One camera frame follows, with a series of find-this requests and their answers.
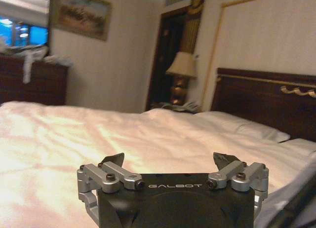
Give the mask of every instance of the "doorway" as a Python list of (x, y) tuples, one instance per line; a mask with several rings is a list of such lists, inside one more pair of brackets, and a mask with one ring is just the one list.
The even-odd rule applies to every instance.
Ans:
[(146, 110), (153, 103), (169, 102), (173, 77), (165, 72), (180, 50), (188, 6), (161, 15), (158, 41), (148, 90)]

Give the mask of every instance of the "painting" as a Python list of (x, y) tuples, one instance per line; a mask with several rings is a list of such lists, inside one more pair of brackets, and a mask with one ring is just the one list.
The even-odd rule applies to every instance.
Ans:
[(111, 4), (103, 0), (54, 0), (53, 26), (101, 40), (107, 39)]

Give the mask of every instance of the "wooden headboard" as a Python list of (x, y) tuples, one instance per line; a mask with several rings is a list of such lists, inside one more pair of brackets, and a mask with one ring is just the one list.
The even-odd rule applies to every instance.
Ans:
[(219, 68), (211, 110), (316, 142), (316, 76)]

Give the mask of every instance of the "pillow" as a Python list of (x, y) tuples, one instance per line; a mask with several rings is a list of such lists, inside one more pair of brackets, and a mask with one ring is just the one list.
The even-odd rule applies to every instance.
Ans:
[(305, 139), (297, 138), (282, 143), (283, 146), (296, 151), (304, 156), (311, 156), (316, 152), (316, 143)]
[(257, 139), (267, 139), (279, 143), (290, 138), (290, 135), (280, 132), (275, 128), (224, 112), (203, 112), (195, 114), (195, 116), (202, 117), (228, 132), (249, 135)]

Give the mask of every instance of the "silver metal bracket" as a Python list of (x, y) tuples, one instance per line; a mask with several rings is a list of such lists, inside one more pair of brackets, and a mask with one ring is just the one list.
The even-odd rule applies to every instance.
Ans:
[(140, 190), (145, 185), (140, 174), (131, 173), (111, 161), (103, 163), (102, 170), (115, 174), (128, 190)]
[(254, 162), (244, 171), (244, 178), (232, 177), (232, 188), (236, 191), (255, 190), (254, 218), (261, 211), (262, 201), (268, 197), (269, 170), (264, 164)]
[(218, 172), (208, 174), (207, 185), (210, 189), (222, 189), (227, 181), (232, 181), (232, 188), (236, 191), (255, 190), (254, 217), (261, 211), (262, 201), (268, 197), (269, 170), (261, 163), (253, 163), (244, 167), (241, 161), (233, 161)]
[(105, 193), (117, 192), (120, 189), (120, 181), (129, 190), (139, 190), (145, 185), (140, 174), (131, 173), (111, 161), (104, 162), (100, 167), (88, 164), (77, 170), (79, 200), (85, 203), (88, 215), (97, 225), (99, 225), (99, 211), (93, 190), (102, 189)]
[(227, 181), (236, 173), (243, 170), (243, 163), (235, 160), (229, 165), (225, 166), (218, 172), (208, 174), (207, 184), (210, 189), (222, 189), (226, 187)]

